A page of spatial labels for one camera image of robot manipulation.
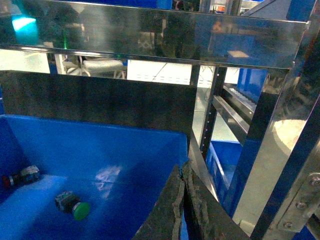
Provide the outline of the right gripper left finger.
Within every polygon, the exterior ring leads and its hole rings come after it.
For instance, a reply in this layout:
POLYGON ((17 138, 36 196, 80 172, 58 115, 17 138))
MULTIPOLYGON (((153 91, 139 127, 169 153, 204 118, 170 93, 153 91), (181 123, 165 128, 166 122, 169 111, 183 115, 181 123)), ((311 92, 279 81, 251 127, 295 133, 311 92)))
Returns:
POLYGON ((181 238, 185 182, 178 165, 170 173, 158 200, 134 240, 179 240, 181 238))

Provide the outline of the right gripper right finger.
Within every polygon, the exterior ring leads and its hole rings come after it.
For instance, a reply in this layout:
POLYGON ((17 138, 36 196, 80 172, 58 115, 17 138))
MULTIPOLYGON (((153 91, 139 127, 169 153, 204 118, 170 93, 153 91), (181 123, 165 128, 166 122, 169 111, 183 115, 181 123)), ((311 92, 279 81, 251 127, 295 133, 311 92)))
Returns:
POLYGON ((229 217, 189 160, 183 164, 184 219, 190 240, 248 240, 248 235, 229 217))

